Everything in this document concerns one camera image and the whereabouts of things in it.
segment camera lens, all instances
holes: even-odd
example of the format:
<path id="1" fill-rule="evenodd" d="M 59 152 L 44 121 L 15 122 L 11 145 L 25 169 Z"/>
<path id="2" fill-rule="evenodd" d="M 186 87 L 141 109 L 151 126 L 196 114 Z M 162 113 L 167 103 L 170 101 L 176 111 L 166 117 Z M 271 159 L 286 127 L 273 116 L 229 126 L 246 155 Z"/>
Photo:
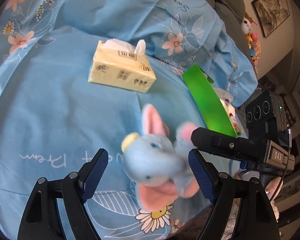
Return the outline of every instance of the camera lens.
<path id="1" fill-rule="evenodd" d="M 256 106 L 254 109 L 253 109 L 253 117 L 254 119 L 258 120 L 261 116 L 261 109 L 259 106 Z"/>
<path id="2" fill-rule="evenodd" d="M 270 105 L 268 101 L 263 102 L 262 110 L 265 114 L 269 113 Z"/>
<path id="3" fill-rule="evenodd" d="M 252 121 L 252 114 L 251 114 L 251 112 L 249 112 L 249 113 L 247 114 L 247 121 L 248 121 L 248 122 L 251 122 L 251 121 Z"/>

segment green box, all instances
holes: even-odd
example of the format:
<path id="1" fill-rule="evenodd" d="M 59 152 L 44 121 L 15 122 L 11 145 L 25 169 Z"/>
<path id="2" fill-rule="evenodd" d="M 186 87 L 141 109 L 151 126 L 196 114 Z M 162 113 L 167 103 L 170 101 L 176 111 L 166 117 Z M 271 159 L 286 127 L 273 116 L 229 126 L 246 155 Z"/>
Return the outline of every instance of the green box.
<path id="1" fill-rule="evenodd" d="M 195 64 L 183 73 L 182 78 L 194 98 L 207 128 L 237 137 L 227 112 L 211 86 L 214 81 L 209 76 L 206 78 L 204 74 L 204 71 Z"/>

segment black robotic device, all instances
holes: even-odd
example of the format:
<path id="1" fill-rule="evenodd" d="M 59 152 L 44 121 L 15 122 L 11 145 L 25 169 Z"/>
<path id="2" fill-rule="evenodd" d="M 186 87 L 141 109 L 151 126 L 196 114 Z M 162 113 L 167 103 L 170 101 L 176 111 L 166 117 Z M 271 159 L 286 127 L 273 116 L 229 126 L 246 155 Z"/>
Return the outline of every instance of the black robotic device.
<path id="1" fill-rule="evenodd" d="M 250 113 L 254 119 L 248 119 Z M 249 139 L 204 128 L 192 133 L 191 140 L 198 149 L 189 152 L 189 164 L 203 195 L 213 203 L 210 217 L 202 225 L 197 240 L 222 238 L 234 198 L 241 201 L 232 240 L 280 239 L 264 187 L 274 176 L 282 176 L 283 180 L 294 168 L 294 157 L 290 155 L 291 133 L 286 130 L 282 98 L 270 91 L 262 93 L 246 107 L 246 117 Z M 255 177 L 249 181 L 236 180 L 225 172 L 219 173 L 199 150 L 239 160 L 242 168 L 259 171 L 260 180 Z M 66 240 L 57 198 L 64 200 L 76 240 L 101 240 L 83 204 L 93 197 L 107 163 L 108 153 L 100 149 L 90 162 L 64 179 L 39 178 L 22 216 L 18 240 Z"/>

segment black cable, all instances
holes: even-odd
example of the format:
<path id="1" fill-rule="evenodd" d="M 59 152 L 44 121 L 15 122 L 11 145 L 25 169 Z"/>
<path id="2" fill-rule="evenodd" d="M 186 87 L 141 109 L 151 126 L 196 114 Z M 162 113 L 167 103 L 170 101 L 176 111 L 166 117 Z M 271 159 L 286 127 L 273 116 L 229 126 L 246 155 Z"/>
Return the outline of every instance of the black cable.
<path id="1" fill-rule="evenodd" d="M 290 150 L 291 149 L 288 150 L 288 160 L 287 160 L 286 167 L 285 167 L 285 169 L 283 171 L 282 177 L 280 179 L 280 182 L 279 182 L 277 188 L 275 189 L 274 193 L 272 194 L 272 196 L 270 198 L 270 202 L 274 199 L 274 196 L 277 194 L 277 192 L 278 192 L 278 190 L 280 188 L 281 183 L 283 183 L 284 176 L 286 175 L 286 172 L 287 172 L 287 169 L 288 169 L 288 162 L 289 162 L 289 157 L 290 157 Z"/>

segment metal screw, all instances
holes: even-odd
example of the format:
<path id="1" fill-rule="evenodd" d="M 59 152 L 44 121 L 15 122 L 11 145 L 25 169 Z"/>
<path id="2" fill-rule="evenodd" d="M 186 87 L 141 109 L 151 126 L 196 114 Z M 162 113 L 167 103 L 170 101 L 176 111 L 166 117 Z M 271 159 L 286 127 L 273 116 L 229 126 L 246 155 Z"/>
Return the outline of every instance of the metal screw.
<path id="1" fill-rule="evenodd" d="M 45 178 L 40 178 L 40 179 L 38 179 L 38 183 L 39 183 L 39 184 L 42 184 L 42 183 L 44 183 L 45 181 L 46 181 Z"/>
<path id="2" fill-rule="evenodd" d="M 223 171 L 219 173 L 219 176 L 220 176 L 221 178 L 223 178 L 223 179 L 228 178 L 228 174 L 227 174 L 226 172 L 223 172 Z"/>
<path id="3" fill-rule="evenodd" d="M 259 180 L 258 180 L 257 178 L 255 178 L 255 177 L 252 177 L 251 180 L 252 180 L 252 182 L 255 183 L 255 184 L 258 184 L 258 183 L 259 183 Z"/>
<path id="4" fill-rule="evenodd" d="M 75 171 L 74 172 L 71 172 L 70 174 L 69 174 L 69 178 L 71 178 L 71 179 L 74 179 L 74 178 L 76 178 L 78 176 L 78 173 L 76 173 Z"/>

